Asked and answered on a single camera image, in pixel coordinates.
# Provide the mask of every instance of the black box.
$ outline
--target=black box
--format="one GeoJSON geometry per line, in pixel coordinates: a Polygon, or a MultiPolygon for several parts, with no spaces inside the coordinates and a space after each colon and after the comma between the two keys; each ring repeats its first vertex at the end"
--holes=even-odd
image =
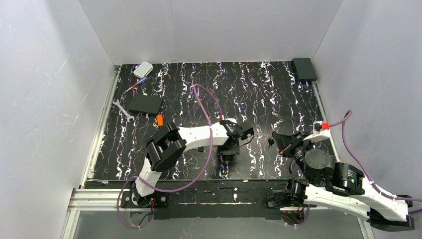
{"type": "Polygon", "coordinates": [[[163,98],[138,94],[130,102],[128,110],[156,116],[160,112],[162,105],[163,98]]]}
{"type": "Polygon", "coordinates": [[[292,66],[296,79],[300,82],[305,83],[317,80],[317,74],[310,58],[295,58],[292,61],[292,66]]]}

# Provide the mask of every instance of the gray floor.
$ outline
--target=gray floor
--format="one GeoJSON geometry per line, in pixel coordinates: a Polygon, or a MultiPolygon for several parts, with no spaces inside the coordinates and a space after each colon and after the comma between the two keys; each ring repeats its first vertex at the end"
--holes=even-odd
{"type": "MultiPolygon", "coordinates": [[[[129,212],[123,212],[128,220],[129,212]]],[[[334,210],[312,210],[297,229],[263,218],[187,218],[154,220],[141,230],[123,225],[114,211],[82,211],[76,239],[362,239],[356,217],[334,210]]]]}

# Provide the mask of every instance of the floor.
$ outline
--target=floor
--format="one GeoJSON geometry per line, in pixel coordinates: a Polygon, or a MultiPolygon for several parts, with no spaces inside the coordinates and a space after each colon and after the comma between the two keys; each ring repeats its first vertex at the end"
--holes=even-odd
{"type": "MultiPolygon", "coordinates": [[[[268,147],[271,124],[279,133],[293,134],[311,131],[315,120],[322,120],[312,85],[295,81],[290,62],[230,62],[230,63],[174,63],[154,64],[145,84],[126,91],[137,78],[133,70],[138,65],[123,65],[113,99],[124,108],[136,94],[162,97],[165,100],[164,121],[195,127],[206,125],[206,119],[192,93],[192,84],[201,84],[219,99],[225,118],[238,123],[249,121],[254,126],[254,140],[241,148],[231,161],[216,155],[203,179],[286,179],[300,176],[297,168],[289,174],[290,159],[278,156],[277,149],[268,147]]],[[[218,110],[211,97],[201,92],[201,100],[217,122],[218,110]]],[[[132,114],[135,121],[111,105],[101,148],[95,165],[94,179],[125,180],[138,175],[145,156],[145,141],[157,129],[155,117],[132,114]]],[[[328,140],[317,147],[334,154],[328,140]]],[[[190,150],[174,168],[164,172],[162,179],[193,179],[201,170],[205,152],[190,150]]]]}
{"type": "MultiPolygon", "coordinates": [[[[129,212],[123,212],[129,222],[129,212]]],[[[362,239],[358,220],[335,210],[312,210],[309,220],[294,228],[264,218],[178,218],[153,220],[141,230],[127,228],[114,211],[82,211],[75,238],[149,239],[362,239]]]]}

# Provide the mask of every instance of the orange connector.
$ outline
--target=orange connector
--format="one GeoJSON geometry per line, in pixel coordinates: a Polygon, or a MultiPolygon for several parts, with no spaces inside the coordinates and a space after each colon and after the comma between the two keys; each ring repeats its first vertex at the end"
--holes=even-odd
{"type": "Polygon", "coordinates": [[[162,115],[157,115],[156,119],[157,119],[157,125],[158,126],[163,126],[163,116],[162,115]]]}

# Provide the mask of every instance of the screwdriver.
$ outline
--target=screwdriver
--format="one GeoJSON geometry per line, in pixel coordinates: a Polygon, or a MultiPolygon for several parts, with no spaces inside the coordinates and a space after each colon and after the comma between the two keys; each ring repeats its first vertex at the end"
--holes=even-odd
{"type": "Polygon", "coordinates": [[[126,92],[128,92],[128,91],[130,91],[131,89],[133,89],[133,88],[135,88],[135,87],[137,87],[137,86],[139,86],[140,84],[142,84],[142,83],[144,83],[145,81],[146,81],[146,79],[147,79],[148,77],[146,77],[146,76],[144,76],[144,77],[142,77],[138,82],[136,82],[135,84],[133,84],[133,86],[131,86],[129,89],[127,89],[125,92],[123,92],[123,93],[126,93],[126,92]]]}

